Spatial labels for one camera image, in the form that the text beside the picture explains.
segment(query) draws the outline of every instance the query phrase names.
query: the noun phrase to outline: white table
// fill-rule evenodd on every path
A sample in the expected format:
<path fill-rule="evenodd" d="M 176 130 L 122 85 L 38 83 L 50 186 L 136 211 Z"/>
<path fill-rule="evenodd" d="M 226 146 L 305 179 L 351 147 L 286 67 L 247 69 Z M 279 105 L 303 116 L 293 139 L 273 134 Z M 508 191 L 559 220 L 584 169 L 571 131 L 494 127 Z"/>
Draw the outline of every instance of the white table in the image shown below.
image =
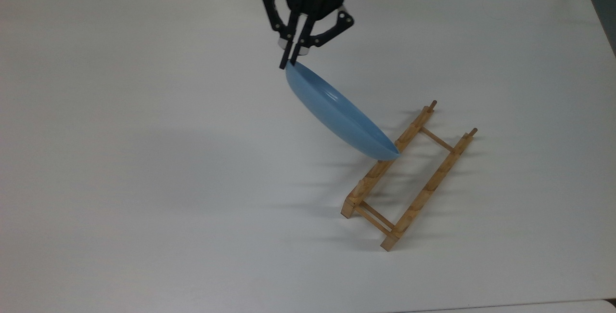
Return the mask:
<path fill-rule="evenodd" d="M 442 313 L 614 313 L 616 308 L 604 300 L 522 304 L 479 308 L 447 309 Z"/>
<path fill-rule="evenodd" d="M 479 129 L 392 252 L 339 215 L 372 160 L 288 89 L 260 0 L 0 0 L 3 313 L 616 296 L 616 59 L 591 1 L 346 4 L 356 25 L 303 63 L 391 138 L 433 99 L 438 135 Z M 369 200 L 387 216 L 444 155 L 415 141 Z"/>

